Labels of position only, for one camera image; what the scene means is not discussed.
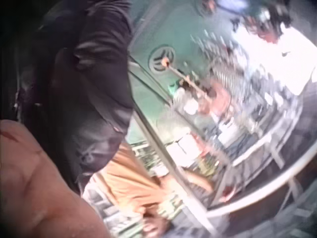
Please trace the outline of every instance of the metal frame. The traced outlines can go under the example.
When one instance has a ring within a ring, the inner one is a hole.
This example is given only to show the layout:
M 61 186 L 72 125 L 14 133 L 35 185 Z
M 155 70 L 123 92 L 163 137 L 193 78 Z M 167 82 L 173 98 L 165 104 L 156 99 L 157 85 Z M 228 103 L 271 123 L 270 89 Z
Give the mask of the metal frame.
M 144 136 L 147 138 L 149 144 L 154 148 L 157 154 L 162 159 L 164 165 L 169 170 L 170 174 L 178 182 L 181 192 L 179 196 L 182 198 L 184 204 L 193 214 L 193 216 L 215 237 L 221 237 L 221 234 L 215 229 L 215 227 L 210 223 L 206 216 L 206 208 L 203 204 L 195 197 L 191 189 L 187 186 L 187 180 L 182 174 L 181 168 L 177 167 L 170 154 L 167 152 L 163 143 L 157 136 L 156 132 L 153 130 L 151 125 L 148 123 L 146 117 L 142 113 L 141 109 L 135 103 L 135 113 L 133 117 L 137 124 L 139 125 Z

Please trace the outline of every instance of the bright light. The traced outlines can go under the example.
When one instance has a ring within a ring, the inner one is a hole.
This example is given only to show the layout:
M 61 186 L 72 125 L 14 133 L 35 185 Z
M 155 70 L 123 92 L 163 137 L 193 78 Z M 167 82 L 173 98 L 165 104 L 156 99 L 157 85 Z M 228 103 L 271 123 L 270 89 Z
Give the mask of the bright light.
M 181 167 L 189 167 L 191 166 L 195 158 L 191 158 L 188 156 L 184 150 L 177 144 L 173 143 L 166 147 L 166 150 L 171 155 L 172 159 L 174 160 L 175 164 Z
M 250 61 L 262 64 L 293 94 L 299 95 L 311 77 L 317 62 L 317 48 L 294 28 L 284 28 L 277 44 L 268 43 L 239 27 L 233 38 L 249 54 Z
M 185 135 L 182 139 L 179 140 L 178 144 L 191 159 L 195 159 L 201 154 L 196 140 L 193 138 L 192 135 Z
M 268 93 L 264 94 L 264 98 L 269 105 L 273 105 L 273 98 Z
M 312 82 L 316 83 L 317 82 L 317 66 L 315 67 L 313 73 L 312 73 Z
M 278 104 L 279 107 L 283 105 L 284 100 L 283 100 L 282 96 L 279 95 L 279 94 L 276 93 L 276 92 L 274 93 L 274 99 L 276 100 L 276 102 L 277 102 L 277 104 Z

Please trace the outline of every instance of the metal pole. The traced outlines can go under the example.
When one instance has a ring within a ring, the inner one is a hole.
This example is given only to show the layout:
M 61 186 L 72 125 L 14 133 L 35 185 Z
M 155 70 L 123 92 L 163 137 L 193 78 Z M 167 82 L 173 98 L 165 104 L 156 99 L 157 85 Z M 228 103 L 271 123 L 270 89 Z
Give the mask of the metal pole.
M 278 190 L 280 187 L 282 187 L 284 184 L 286 184 L 301 170 L 303 170 L 316 154 L 317 141 L 290 168 L 288 168 L 282 174 L 278 175 L 276 178 L 272 179 L 269 183 L 260 186 L 260 188 L 257 188 L 255 191 L 243 196 L 236 201 L 229 203 L 228 205 L 209 210 L 207 212 L 207 216 L 218 217 L 228 213 L 232 213 L 266 198 L 267 196 Z
M 147 119 L 143 115 L 142 111 L 135 103 L 135 112 L 133 117 L 137 124 L 139 125 L 144 136 L 148 140 L 149 144 L 157 152 L 158 156 L 163 161 L 164 165 L 167 167 L 169 173 L 176 179 L 180 188 L 182 198 L 186 207 L 191 211 L 195 218 L 215 237 L 221 237 L 220 233 L 215 229 L 215 227 L 210 223 L 206 217 L 206 208 L 203 204 L 195 197 L 191 189 L 186 185 L 187 181 L 182 175 L 182 171 L 177 167 L 170 154 L 167 152 L 163 143 L 148 123 Z

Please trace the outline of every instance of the skin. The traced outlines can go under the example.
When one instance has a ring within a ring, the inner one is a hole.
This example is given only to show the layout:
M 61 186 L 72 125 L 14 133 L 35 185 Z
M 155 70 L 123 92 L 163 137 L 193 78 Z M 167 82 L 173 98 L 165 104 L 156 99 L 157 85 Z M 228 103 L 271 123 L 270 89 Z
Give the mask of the skin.
M 21 238 L 109 238 L 92 207 L 72 192 L 31 133 L 1 121 L 1 222 Z

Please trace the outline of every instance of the orange shirt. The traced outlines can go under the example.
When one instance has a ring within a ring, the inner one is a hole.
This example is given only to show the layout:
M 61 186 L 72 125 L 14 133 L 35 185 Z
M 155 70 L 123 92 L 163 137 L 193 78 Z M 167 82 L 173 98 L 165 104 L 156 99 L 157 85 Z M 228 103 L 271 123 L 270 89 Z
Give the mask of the orange shirt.
M 146 207 L 162 203 L 167 195 L 126 142 L 121 143 L 107 166 L 93 175 L 92 181 L 114 205 L 128 213 L 143 214 Z

